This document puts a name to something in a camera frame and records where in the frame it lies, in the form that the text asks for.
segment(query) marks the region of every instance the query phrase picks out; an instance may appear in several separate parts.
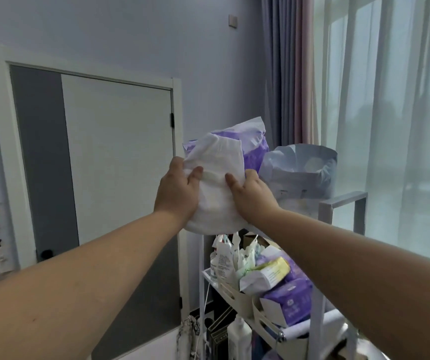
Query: door frame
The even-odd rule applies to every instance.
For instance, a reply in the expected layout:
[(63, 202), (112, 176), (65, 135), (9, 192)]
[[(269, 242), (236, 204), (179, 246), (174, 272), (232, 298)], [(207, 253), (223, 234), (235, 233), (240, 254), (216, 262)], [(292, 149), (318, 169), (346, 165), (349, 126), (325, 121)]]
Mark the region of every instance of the door frame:
[[(66, 60), (57, 56), (12, 48), (0, 44), (0, 149), (3, 170), (8, 191), (15, 243), (21, 269), (37, 263), (32, 213), (28, 198), (25, 167), (21, 152), (18, 119), (10, 78), (10, 65), (60, 72), (80, 77), (132, 84), (168, 90), (172, 97), (174, 155), (183, 157), (183, 110), (182, 90), (179, 78), (159, 78), (147, 76), (116, 66), (107, 66), (89, 61)], [(178, 233), (178, 271), (180, 296), (182, 297), (181, 317), (189, 314), (188, 294), (188, 251), (187, 232)]]

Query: light blue wall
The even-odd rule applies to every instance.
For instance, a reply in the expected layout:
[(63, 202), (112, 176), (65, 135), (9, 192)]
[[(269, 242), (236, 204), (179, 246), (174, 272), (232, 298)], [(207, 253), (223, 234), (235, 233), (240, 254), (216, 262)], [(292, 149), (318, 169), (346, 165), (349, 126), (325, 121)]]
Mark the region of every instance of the light blue wall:
[[(181, 78), (185, 140), (264, 112), (260, 0), (0, 0), (0, 43)], [(14, 253), (1, 155), (0, 201)], [(192, 307), (198, 242), (189, 236)]]

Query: door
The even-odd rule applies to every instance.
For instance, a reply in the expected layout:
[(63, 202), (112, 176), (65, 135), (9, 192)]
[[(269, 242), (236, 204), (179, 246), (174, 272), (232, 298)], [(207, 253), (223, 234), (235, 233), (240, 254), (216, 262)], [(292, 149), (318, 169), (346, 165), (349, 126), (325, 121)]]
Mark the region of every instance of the door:
[[(11, 77), (39, 256), (60, 254), (152, 212), (173, 157), (170, 91), (20, 66), (11, 67)], [(56, 169), (47, 167), (54, 161)], [(36, 207), (45, 208), (43, 215)], [(47, 233), (52, 230), (58, 234)], [(179, 323), (174, 237), (92, 358), (113, 359)]]

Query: forearm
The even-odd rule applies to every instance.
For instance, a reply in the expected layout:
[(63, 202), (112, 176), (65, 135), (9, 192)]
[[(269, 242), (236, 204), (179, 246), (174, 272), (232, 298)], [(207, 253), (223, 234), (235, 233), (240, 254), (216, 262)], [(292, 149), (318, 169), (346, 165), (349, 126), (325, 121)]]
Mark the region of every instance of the forearm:
[(182, 224), (153, 213), (0, 282), (0, 359), (85, 359)]
[(255, 224), (388, 356), (430, 359), (429, 259), (281, 209)]

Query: purple package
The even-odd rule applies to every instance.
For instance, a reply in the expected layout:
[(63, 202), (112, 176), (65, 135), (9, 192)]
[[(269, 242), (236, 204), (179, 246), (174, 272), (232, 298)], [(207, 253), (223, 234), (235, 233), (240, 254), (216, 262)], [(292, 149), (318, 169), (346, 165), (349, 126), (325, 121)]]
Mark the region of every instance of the purple package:
[(295, 280), (295, 279), (308, 279), (307, 275), (300, 269), (300, 267), (298, 265), (295, 264), (293, 259), (290, 258), (288, 256), (288, 254), (285, 253), (284, 251), (280, 251), (279, 255), (272, 255), (269, 257), (266, 257), (264, 255), (259, 255), (256, 259), (255, 264), (256, 264), (256, 266), (259, 266), (259, 265), (271, 262), (272, 260), (275, 260), (279, 256), (284, 258), (285, 261), (290, 266), (290, 271), (285, 276), (285, 278), (283, 278), (283, 281), (282, 281), (283, 283), (288, 283), (288, 282), (291, 282), (292, 280)]
[[(265, 125), (261, 117), (253, 118), (224, 130), (212, 131), (212, 134), (242, 142), (245, 169), (255, 169), (258, 172), (263, 157), (270, 151), (265, 138)], [(193, 150), (196, 144), (196, 140), (190, 140), (183, 144), (185, 157)]]
[(287, 326), (293, 326), (310, 315), (312, 289), (309, 279), (300, 278), (265, 293), (263, 298), (278, 303)]

